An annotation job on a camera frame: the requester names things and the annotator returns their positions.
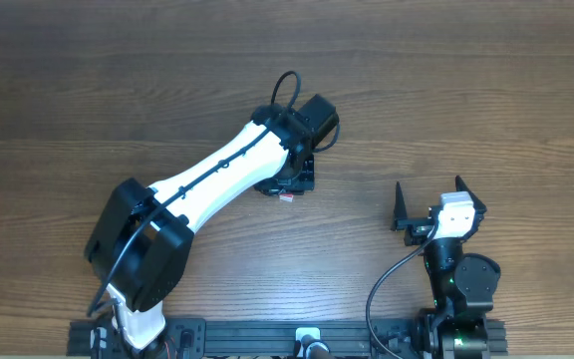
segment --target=black and white robotic arm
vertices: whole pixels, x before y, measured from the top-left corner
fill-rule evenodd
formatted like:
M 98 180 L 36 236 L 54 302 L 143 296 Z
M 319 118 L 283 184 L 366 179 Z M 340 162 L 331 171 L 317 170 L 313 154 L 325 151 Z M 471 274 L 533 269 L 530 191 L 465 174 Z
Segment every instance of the black and white robotic arm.
M 274 100 L 289 75 L 296 91 L 282 107 Z M 125 341 L 146 350 L 165 328 L 162 300 L 182 277 L 194 235 L 215 213 L 253 185 L 268 195 L 313 189 L 313 153 L 334 128 L 337 140 L 339 119 L 319 95 L 294 111 L 299 88 L 298 74 L 285 73 L 271 104 L 222 149 L 170 179 L 148 187 L 128 179 L 113 191 L 85 250 L 102 281 L 88 315 L 112 304 Z M 98 304 L 105 290 L 112 300 Z

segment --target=wooden table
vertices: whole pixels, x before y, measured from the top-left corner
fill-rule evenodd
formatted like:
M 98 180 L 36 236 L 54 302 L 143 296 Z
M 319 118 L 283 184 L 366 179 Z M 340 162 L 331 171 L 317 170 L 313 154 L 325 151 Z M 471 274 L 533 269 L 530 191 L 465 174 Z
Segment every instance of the wooden table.
M 465 250 L 502 267 L 510 351 L 574 354 L 574 2 L 476 0 L 0 0 L 0 354 L 65 353 L 111 190 L 220 148 L 290 69 L 297 105 L 321 93 L 343 125 L 316 190 L 219 212 L 165 312 L 360 320 L 410 251 L 389 231 L 396 180 L 426 215 L 462 175 L 489 207 Z M 430 306 L 422 262 L 376 302 Z

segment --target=wood grain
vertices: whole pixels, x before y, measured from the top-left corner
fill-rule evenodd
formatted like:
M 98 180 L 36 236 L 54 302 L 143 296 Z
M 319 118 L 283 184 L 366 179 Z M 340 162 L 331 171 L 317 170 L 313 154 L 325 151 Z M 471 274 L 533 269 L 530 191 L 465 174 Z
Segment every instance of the wood grain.
M 462 175 L 489 207 L 513 354 L 574 354 L 574 1 L 0 0 L 0 354 L 64 354 L 99 284 L 82 252 L 111 190 L 229 141 L 285 70 L 333 102 L 340 141 L 293 203 L 248 191 L 194 243 L 168 314 L 362 319 Z M 286 101 L 287 92 L 280 96 Z M 431 305 L 419 261 L 376 316 Z

